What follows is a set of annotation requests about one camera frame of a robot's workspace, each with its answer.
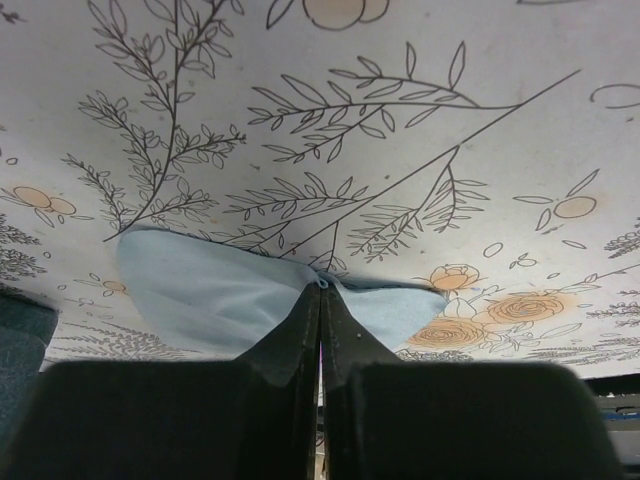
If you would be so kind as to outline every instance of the floral patterned surface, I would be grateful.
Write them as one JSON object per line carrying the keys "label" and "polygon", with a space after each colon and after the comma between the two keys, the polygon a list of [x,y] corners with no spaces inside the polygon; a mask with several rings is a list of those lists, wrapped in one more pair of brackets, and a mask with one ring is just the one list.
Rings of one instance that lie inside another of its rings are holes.
{"label": "floral patterned surface", "polygon": [[638,15],[3,2],[0,290],[60,312],[48,362],[216,357],[161,343],[118,278],[118,237],[155,226],[439,291],[406,360],[634,373]]}

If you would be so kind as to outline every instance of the rose illustration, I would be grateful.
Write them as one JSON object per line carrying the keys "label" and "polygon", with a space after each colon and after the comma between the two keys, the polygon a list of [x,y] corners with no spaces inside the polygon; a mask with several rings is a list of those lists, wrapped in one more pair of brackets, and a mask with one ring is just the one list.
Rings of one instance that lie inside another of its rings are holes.
{"label": "rose illustration", "polygon": [[465,347],[482,341],[484,337],[484,330],[468,319],[436,317],[408,343],[428,348]]}
{"label": "rose illustration", "polygon": [[356,22],[368,23],[382,17],[389,0],[304,0],[304,10],[314,25],[327,30],[344,30]]}
{"label": "rose illustration", "polygon": [[478,270],[469,265],[445,265],[436,268],[427,283],[438,290],[459,290],[475,283],[479,276]]}
{"label": "rose illustration", "polygon": [[473,317],[476,323],[537,322],[550,318],[564,310],[564,305],[553,295],[512,295],[501,302],[492,303],[486,312]]}

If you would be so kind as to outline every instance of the light blue cloth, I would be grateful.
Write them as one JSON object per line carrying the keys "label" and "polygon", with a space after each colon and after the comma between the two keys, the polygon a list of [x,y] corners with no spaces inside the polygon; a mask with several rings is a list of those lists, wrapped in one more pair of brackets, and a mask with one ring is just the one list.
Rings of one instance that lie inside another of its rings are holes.
{"label": "light blue cloth", "polygon": [[175,348],[237,356],[282,322],[309,283],[335,283],[353,317],[388,348],[445,305],[418,288],[347,289],[306,265],[161,230],[125,234],[116,254],[136,307]]}

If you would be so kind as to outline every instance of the orange fruit illustration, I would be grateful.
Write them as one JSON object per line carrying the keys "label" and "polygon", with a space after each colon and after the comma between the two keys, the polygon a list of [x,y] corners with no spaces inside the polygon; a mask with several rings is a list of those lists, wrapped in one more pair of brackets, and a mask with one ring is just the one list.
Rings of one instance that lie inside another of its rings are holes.
{"label": "orange fruit illustration", "polygon": [[16,187],[13,189],[13,194],[32,207],[47,208],[51,205],[51,199],[35,188]]}
{"label": "orange fruit illustration", "polygon": [[596,208],[597,202],[591,197],[573,197],[563,200],[553,209],[560,218],[584,217]]}
{"label": "orange fruit illustration", "polygon": [[120,282],[113,282],[111,280],[107,280],[102,284],[102,286],[107,290],[113,290],[114,292],[124,292],[127,289],[127,287]]}
{"label": "orange fruit illustration", "polygon": [[364,12],[365,0],[305,0],[307,16],[319,27],[341,30],[353,25]]}
{"label": "orange fruit illustration", "polygon": [[60,213],[62,215],[73,215],[76,213],[76,207],[74,207],[71,203],[57,197],[51,197],[51,209],[54,212]]}
{"label": "orange fruit illustration", "polygon": [[385,14],[389,7],[389,0],[366,0],[361,22],[373,22]]}

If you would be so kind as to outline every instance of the black clamp jaw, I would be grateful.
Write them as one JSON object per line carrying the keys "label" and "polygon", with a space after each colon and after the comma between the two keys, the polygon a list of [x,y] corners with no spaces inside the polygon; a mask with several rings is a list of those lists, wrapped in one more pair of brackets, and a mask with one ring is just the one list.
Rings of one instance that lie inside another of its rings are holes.
{"label": "black clamp jaw", "polygon": [[321,352],[331,480],[624,478],[568,370],[402,362],[315,284],[234,361],[52,367],[0,478],[311,479]]}

